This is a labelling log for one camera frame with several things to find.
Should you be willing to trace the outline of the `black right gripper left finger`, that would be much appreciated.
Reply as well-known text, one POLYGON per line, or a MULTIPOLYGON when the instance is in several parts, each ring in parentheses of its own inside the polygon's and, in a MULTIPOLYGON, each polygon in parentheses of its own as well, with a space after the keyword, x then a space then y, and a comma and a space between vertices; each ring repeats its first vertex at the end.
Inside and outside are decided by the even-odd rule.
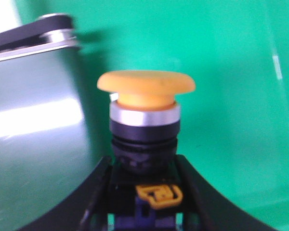
POLYGON ((92 173, 68 197, 20 231, 106 231, 106 194, 111 157, 104 156, 92 173))

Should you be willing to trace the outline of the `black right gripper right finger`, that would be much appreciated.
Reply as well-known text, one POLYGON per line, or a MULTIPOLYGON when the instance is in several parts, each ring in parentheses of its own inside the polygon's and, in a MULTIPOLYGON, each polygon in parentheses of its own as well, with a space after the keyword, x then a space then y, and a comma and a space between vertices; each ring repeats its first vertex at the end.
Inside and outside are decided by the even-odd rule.
POLYGON ((274 231, 211 186, 181 154, 175 158, 183 183, 184 231, 274 231))

